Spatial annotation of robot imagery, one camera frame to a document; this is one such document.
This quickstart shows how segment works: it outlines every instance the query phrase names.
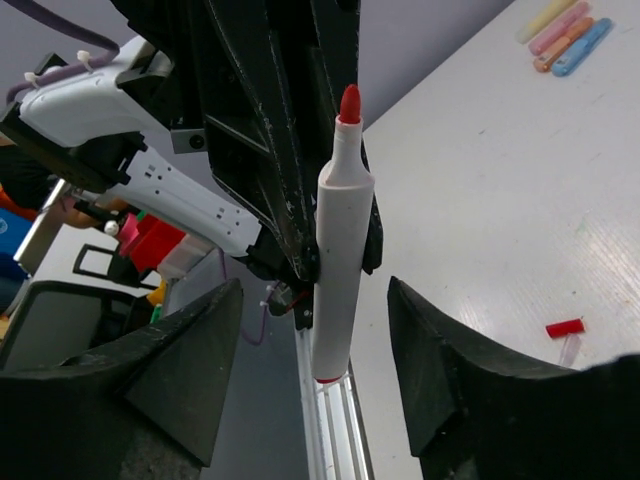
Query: cable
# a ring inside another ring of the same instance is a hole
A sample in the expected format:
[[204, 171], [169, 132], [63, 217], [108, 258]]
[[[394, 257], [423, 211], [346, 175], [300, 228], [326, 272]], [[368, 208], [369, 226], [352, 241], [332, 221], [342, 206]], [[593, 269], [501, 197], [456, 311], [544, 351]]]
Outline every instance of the cable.
[[[225, 261], [225, 254], [220, 248], [218, 248], [218, 255], [220, 256], [220, 269], [222, 270], [222, 278], [226, 282], [228, 280], [227, 263]], [[262, 319], [261, 319], [261, 325], [260, 325], [260, 336], [258, 337], [258, 339], [256, 340], [251, 335], [249, 335], [243, 327], [240, 327], [240, 334], [242, 335], [242, 338], [244, 339], [244, 341], [247, 342], [249, 345], [253, 345], [254, 347], [259, 347], [260, 345], [262, 345], [262, 342], [264, 342], [264, 334], [267, 329], [267, 315], [269, 314], [269, 300], [271, 300], [271, 297], [276, 291], [276, 288], [278, 288], [279, 284], [280, 282], [276, 282], [275, 285], [271, 286], [269, 288], [269, 294], [267, 295], [267, 298], [265, 299], [265, 301], [260, 302], [260, 305], [262, 305]]]
[[46, 73], [35, 79], [35, 85], [31, 82], [25, 81], [14, 85], [7, 92], [7, 103], [13, 102], [18, 94], [23, 90], [31, 90], [35, 86], [44, 87], [51, 85], [52, 83], [59, 82], [69, 77], [79, 75], [87, 71], [87, 67], [95, 69], [108, 65], [113, 59], [120, 53], [120, 47], [113, 40], [108, 39], [96, 32], [93, 32], [87, 28], [81, 27], [58, 14], [52, 12], [48, 8], [43, 7], [33, 0], [4, 0], [7, 5], [15, 8], [16, 10], [31, 17], [35, 21], [57, 31], [64, 35], [67, 35], [76, 40], [86, 42], [90, 45], [103, 48], [107, 52], [96, 58], [90, 58], [86, 65], [84, 63], [78, 63], [76, 65], [68, 65], [66, 67], [58, 68], [52, 72]]

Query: red marker cap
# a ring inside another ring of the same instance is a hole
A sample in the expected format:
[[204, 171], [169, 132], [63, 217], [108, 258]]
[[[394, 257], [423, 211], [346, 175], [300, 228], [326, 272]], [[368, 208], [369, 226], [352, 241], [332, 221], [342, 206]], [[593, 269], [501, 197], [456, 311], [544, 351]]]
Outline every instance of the red marker cap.
[[340, 380], [342, 377], [338, 377], [338, 378], [332, 378], [330, 380], [319, 380], [316, 378], [316, 382], [321, 383], [322, 385], [327, 385], [329, 383], [334, 383], [337, 382], [338, 380]]
[[347, 125], [357, 125], [360, 123], [360, 109], [362, 101], [360, 100], [360, 90], [357, 85], [349, 85], [340, 102], [340, 115], [338, 120]]
[[547, 325], [545, 328], [551, 338], [561, 338], [575, 333], [583, 333], [584, 323], [582, 323], [581, 319], [576, 318], [575, 320]]

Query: white table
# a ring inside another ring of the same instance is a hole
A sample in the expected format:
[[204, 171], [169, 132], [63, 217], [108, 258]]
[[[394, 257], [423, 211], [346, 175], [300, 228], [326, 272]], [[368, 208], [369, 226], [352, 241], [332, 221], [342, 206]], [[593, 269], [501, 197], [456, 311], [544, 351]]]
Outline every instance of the white table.
[[593, 3], [616, 26], [571, 76], [534, 71], [514, 35], [546, 0], [519, 0], [365, 134], [385, 251], [363, 278], [352, 359], [377, 480], [421, 478], [391, 356], [391, 275], [549, 362], [563, 342], [545, 325], [577, 317], [574, 367], [640, 350], [640, 2]]

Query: screw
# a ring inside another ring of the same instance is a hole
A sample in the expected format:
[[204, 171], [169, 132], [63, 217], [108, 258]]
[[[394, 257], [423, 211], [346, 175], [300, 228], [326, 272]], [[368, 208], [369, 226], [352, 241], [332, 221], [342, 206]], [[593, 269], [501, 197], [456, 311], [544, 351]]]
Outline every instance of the screw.
[[194, 150], [200, 150], [204, 147], [204, 138], [202, 138], [202, 135], [194, 135], [189, 139], [189, 145], [191, 145], [191, 148]]

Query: blue object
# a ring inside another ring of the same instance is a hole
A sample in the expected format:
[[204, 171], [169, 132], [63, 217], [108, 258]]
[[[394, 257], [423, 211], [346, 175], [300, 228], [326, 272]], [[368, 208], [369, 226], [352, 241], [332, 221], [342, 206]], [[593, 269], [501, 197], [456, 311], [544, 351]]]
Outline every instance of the blue object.
[[564, 77], [573, 72], [585, 58], [598, 46], [602, 39], [613, 28], [610, 18], [601, 18], [576, 40], [566, 52], [551, 66], [551, 71], [556, 77]]
[[30, 228], [29, 220], [0, 208], [0, 254], [6, 253], [13, 258]]

